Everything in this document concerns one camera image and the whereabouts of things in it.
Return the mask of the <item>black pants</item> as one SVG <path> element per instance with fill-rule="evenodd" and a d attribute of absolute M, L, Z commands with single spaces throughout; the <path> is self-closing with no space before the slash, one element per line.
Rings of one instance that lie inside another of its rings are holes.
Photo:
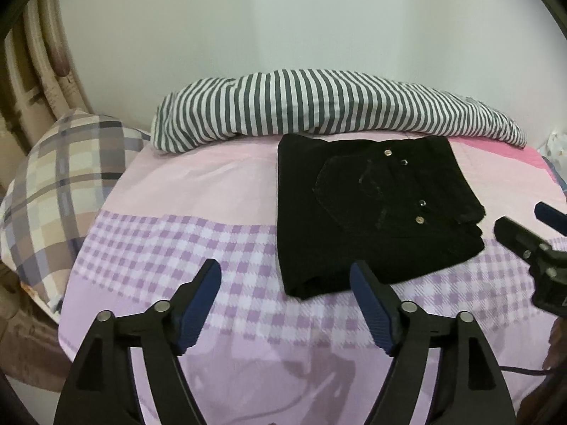
<path fill-rule="evenodd" d="M 292 298 L 347 291 L 358 260 L 383 284 L 464 263 L 484 249 L 484 216 L 445 137 L 279 143 L 277 256 Z"/>

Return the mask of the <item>white dotted pillow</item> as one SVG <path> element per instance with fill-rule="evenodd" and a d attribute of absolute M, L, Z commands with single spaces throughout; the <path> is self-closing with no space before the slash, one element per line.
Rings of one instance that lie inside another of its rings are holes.
<path fill-rule="evenodd" d="M 546 157 L 565 179 L 567 175 L 567 134 L 553 132 L 546 143 Z"/>

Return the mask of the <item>pink purple bed sheet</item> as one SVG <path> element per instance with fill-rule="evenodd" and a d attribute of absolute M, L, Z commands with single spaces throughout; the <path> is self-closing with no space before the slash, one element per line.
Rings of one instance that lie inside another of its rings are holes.
<path fill-rule="evenodd" d="M 565 196 L 536 150 L 487 138 L 367 131 L 238 138 L 139 153 L 73 266 L 58 338 L 75 356 L 104 310 L 171 298 L 208 259 L 222 272 L 181 358 L 209 424 L 362 424 L 390 357 L 351 291 L 365 261 L 432 315 L 468 312 L 498 364 L 539 368 L 554 317 L 529 267 L 495 238 L 507 217 L 557 250 L 537 203 Z"/>

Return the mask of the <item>plaid pillow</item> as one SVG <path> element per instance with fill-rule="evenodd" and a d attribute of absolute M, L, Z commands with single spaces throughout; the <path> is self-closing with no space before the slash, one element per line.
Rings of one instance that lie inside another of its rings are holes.
<path fill-rule="evenodd" d="M 1 259 L 53 317 L 88 230 L 149 140 L 117 118 L 73 109 L 16 170 L 1 202 Z"/>

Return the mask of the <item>striped grey white blanket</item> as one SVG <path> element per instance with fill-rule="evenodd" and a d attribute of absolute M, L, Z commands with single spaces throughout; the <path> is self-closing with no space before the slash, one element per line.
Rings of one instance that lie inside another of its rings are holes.
<path fill-rule="evenodd" d="M 501 111 L 425 85 L 345 70 L 292 69 L 205 78 L 168 94 L 151 143 L 183 154 L 238 136 L 409 131 L 482 137 L 525 147 L 527 135 Z"/>

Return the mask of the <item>beige wooden headboard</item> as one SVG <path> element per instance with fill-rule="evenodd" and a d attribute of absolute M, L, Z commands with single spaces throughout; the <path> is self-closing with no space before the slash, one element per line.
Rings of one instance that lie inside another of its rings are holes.
<path fill-rule="evenodd" d="M 31 147 L 72 108 L 90 111 L 60 0 L 1 0 L 1 191 Z"/>

